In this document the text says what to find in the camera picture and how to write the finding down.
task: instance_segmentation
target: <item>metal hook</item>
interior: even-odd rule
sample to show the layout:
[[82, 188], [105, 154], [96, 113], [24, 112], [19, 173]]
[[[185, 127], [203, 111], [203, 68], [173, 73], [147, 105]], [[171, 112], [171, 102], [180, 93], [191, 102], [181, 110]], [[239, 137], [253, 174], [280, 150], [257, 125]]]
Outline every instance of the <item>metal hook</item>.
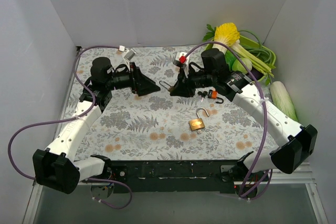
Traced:
[[204, 110], [205, 113], [206, 113], [206, 115], [209, 117], [209, 113], [208, 113], [208, 111], [207, 111], [205, 108], [198, 108], [198, 109], [196, 110], [197, 118], [200, 118], [200, 116], [199, 116], [199, 114], [198, 114], [198, 111], [199, 111], [199, 110]]
[[221, 102], [217, 102], [217, 101], [216, 101], [216, 103], [222, 104], [222, 103], [224, 102], [223, 98], [217, 97], [216, 100], [217, 100], [217, 99], [220, 99]]
[[165, 81], [159, 81], [159, 84], [163, 87], [163, 88], [165, 88], [165, 89], [167, 89], [167, 90], [169, 90], [172, 86], [170, 86], [167, 82], [165, 82]]

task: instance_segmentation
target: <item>gray wall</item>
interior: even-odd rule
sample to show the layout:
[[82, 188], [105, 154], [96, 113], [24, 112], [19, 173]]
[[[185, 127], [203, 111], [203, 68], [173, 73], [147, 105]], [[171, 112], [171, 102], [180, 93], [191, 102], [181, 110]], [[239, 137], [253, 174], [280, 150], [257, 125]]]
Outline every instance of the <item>gray wall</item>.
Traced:
[[[59, 117], [75, 53], [50, 0], [0, 0], [0, 223], [21, 223], [32, 181], [11, 167], [7, 144], [22, 126]], [[52, 140], [54, 126], [20, 134], [17, 165], [34, 175], [32, 155]]]
[[336, 223], [336, 0], [286, 0], [266, 40], [302, 124], [318, 129], [310, 161], [330, 223]]
[[235, 22], [265, 39], [285, 0], [51, 0], [76, 45], [187, 45], [207, 23]]

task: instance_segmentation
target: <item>gray floor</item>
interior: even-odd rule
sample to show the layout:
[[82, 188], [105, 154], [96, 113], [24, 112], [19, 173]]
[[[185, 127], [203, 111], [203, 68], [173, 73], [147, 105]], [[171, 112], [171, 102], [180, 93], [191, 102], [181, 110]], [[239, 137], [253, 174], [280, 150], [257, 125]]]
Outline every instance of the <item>gray floor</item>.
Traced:
[[[123, 204], [129, 195], [111, 195]], [[44, 188], [34, 223], [317, 223], [306, 186], [270, 185], [251, 203], [217, 193], [135, 193], [131, 205], [114, 210], [80, 185], [70, 195]]]

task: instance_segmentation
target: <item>open padlock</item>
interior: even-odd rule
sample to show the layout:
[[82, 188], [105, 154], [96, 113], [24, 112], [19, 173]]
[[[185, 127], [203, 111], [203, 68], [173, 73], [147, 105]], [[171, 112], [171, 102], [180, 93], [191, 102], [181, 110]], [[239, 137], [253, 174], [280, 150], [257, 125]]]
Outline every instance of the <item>open padlock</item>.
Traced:
[[202, 118], [199, 117], [199, 114], [198, 114], [199, 110], [204, 110], [206, 115], [209, 117], [209, 113], [207, 112], [207, 110], [205, 108], [198, 108], [196, 110], [197, 119], [189, 121], [190, 128], [191, 128], [192, 131], [196, 131], [196, 130], [205, 128], [205, 125], [204, 125], [204, 122], [203, 122]]

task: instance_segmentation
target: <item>floral tablecloth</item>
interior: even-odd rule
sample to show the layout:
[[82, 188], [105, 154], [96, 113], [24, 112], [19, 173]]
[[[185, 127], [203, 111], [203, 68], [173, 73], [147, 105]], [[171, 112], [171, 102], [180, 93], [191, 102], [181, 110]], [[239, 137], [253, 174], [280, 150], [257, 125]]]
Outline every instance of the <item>floral tablecloth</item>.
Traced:
[[[172, 64], [176, 52], [189, 51], [192, 46], [135, 48], [132, 60], [142, 73], [159, 83], [173, 85], [178, 68]], [[202, 64], [201, 50], [191, 60]], [[77, 74], [82, 80], [90, 76], [91, 63], [96, 57], [109, 57], [113, 66], [122, 62], [114, 49], [92, 49], [80, 59]], [[267, 97], [269, 89], [263, 86]], [[65, 118], [70, 117], [81, 95], [82, 87], [75, 80], [67, 103]], [[167, 90], [138, 97], [130, 89], [114, 90], [112, 100], [103, 115], [96, 120], [82, 141], [76, 159], [100, 154], [112, 160], [158, 159], [239, 159], [259, 147], [262, 127], [243, 109], [224, 98], [223, 104], [200, 96], [193, 98], [170, 97]], [[202, 112], [206, 128], [201, 134], [192, 132], [189, 120], [196, 118], [196, 109]], [[276, 146], [268, 135], [265, 148]]]

